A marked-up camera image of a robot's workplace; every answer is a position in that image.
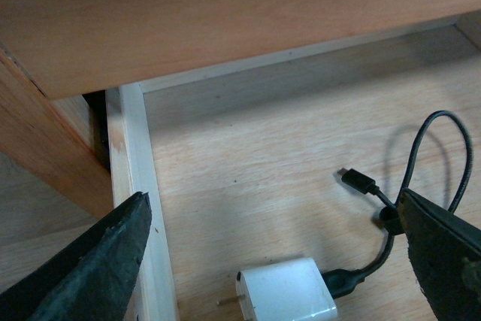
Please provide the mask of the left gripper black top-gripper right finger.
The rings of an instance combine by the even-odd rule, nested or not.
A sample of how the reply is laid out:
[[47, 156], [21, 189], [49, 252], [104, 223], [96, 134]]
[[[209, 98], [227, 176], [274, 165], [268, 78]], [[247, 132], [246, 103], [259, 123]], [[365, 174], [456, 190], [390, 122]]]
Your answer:
[[480, 319], [480, 230], [410, 189], [398, 208], [408, 256], [438, 320]]

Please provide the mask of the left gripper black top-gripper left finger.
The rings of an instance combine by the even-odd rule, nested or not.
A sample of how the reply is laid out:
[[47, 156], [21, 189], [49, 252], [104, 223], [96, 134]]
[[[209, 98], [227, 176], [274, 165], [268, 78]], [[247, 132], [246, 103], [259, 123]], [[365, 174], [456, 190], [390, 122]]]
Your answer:
[[3, 320], [122, 320], [150, 234], [136, 192], [37, 270], [1, 293]]

